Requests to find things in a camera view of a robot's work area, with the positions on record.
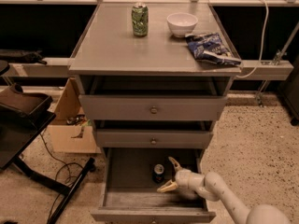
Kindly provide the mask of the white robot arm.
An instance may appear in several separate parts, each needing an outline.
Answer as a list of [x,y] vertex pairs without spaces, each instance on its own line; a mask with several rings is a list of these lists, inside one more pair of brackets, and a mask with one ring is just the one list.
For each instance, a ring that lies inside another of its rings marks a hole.
[[275,206],[259,204],[251,209],[246,207],[219,174],[208,172],[201,175],[182,168],[173,157],[168,159],[174,166],[175,180],[168,180],[157,189],[158,192],[183,188],[196,192],[206,200],[221,201],[235,224],[291,224],[287,216]]

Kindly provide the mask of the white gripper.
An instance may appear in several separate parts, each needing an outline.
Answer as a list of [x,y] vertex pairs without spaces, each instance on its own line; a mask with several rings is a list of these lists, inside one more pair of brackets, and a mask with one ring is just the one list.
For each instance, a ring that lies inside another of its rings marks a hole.
[[182,169],[179,162],[175,158],[169,156],[168,159],[173,164],[174,170],[176,172],[175,181],[167,181],[164,185],[160,186],[157,191],[159,193],[165,193],[177,188],[196,191],[200,187],[200,175],[192,172],[191,170]]

